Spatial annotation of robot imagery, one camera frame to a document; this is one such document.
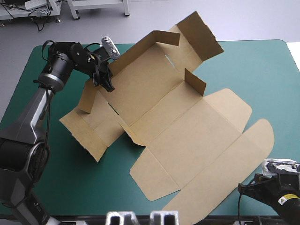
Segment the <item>green tabletop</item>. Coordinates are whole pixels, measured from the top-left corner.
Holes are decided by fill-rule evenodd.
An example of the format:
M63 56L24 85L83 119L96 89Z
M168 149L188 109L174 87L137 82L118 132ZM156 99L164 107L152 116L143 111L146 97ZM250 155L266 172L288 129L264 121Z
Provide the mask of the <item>green tabletop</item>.
M272 124L275 145L270 157L300 161L300 74L286 43L266 40L220 44L225 52L204 62L195 71L207 82L206 95L223 88L232 89L252 106L253 113L246 128L259 118L266 118ZM131 46L117 47L123 53ZM32 80L38 77L44 65L38 46L32 51L0 128L17 118L36 91L37 85ZM64 90L52 101L49 137L52 153L34 189L36 194L54 215L99 215L110 210L149 214L162 209L176 193L148 201L129 175L143 147L133 144L123 134L96 163L59 122L59 118L77 105L86 80L86 75L74 71ZM237 200L238 193L234 190L211 214L236 215ZM275 214L270 207L248 197L242 199L241 213ZM10 211L0 206L0 214L10 214Z

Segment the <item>gray floor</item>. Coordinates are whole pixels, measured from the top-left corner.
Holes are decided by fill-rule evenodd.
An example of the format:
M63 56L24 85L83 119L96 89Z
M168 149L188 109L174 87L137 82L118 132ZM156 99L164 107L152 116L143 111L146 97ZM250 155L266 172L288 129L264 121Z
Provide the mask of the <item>gray floor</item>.
M106 8L80 11L76 21L64 3L63 22L47 24L42 32L28 19L0 28L0 120L32 48L48 39L86 44L109 35L115 43L135 43L197 10L217 40L300 41L299 0L133 0L129 7L129 17L122 8Z

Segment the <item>warning sticker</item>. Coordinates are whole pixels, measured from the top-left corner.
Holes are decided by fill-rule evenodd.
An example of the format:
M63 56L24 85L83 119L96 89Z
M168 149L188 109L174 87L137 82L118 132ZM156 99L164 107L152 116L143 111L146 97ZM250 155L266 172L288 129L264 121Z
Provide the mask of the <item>warning sticker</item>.
M283 205L287 200L292 199L292 198L299 198L299 197L296 196L296 195L293 195L293 194L287 194L287 195L282 196L282 197L278 200L278 202L279 202L279 204Z

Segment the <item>cardboard box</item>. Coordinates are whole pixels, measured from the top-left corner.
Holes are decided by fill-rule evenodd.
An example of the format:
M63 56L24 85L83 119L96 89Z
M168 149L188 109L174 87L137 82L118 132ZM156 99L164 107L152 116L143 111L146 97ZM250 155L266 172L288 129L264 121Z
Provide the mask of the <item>cardboard box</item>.
M243 133L251 107L231 90L203 97L206 84L190 71L221 52L194 12L110 64L113 92L88 81L60 120L96 161L124 131L145 146L130 174L149 200L181 190L164 208L178 210L181 225L208 215L274 144L266 120Z

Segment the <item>robotic arm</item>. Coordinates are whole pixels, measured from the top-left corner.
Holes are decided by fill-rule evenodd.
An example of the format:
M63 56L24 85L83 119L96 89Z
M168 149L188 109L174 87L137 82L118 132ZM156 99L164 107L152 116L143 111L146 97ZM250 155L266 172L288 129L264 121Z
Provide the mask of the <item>robotic arm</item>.
M300 164L290 159L265 159L263 174L255 174L253 184L239 184L238 191L266 205L289 225L300 223ZM275 224L259 221L254 224Z
M11 208L23 225L61 224L45 211L32 191L49 158L42 124L51 99L63 90L73 69L87 74L95 86L113 91L108 60L120 56L109 37L102 38L102 44L93 52L80 43L53 41L46 41L42 51L50 42L48 58L44 58L47 65L35 81L39 83L37 92L19 118L0 130L0 202Z

